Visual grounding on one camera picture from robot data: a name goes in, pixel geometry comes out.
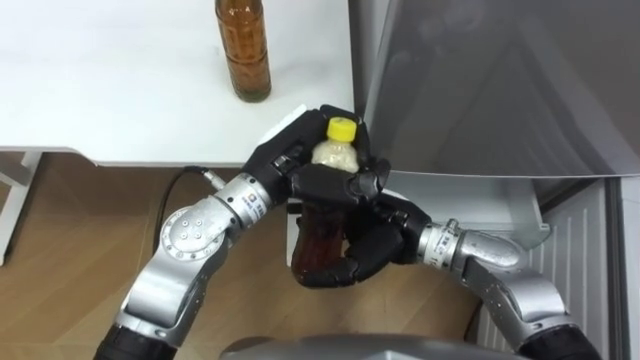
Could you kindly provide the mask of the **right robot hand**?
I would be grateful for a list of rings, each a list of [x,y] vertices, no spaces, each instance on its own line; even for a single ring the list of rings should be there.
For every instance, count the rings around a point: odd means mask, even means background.
[[[299,234],[291,271],[306,288],[352,286],[386,265],[414,264],[431,218],[413,202],[387,193],[371,200],[306,199],[287,205]]]

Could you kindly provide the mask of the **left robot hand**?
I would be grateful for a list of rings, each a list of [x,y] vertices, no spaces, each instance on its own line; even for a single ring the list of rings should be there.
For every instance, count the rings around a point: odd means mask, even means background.
[[[329,120],[334,117],[356,122],[352,146],[359,170],[354,174],[311,162],[312,150],[327,139]],[[356,114],[323,105],[304,111],[260,144],[241,171],[257,180],[275,206],[293,198],[324,206],[354,208],[379,196],[391,165],[388,160],[373,155],[367,125]]]

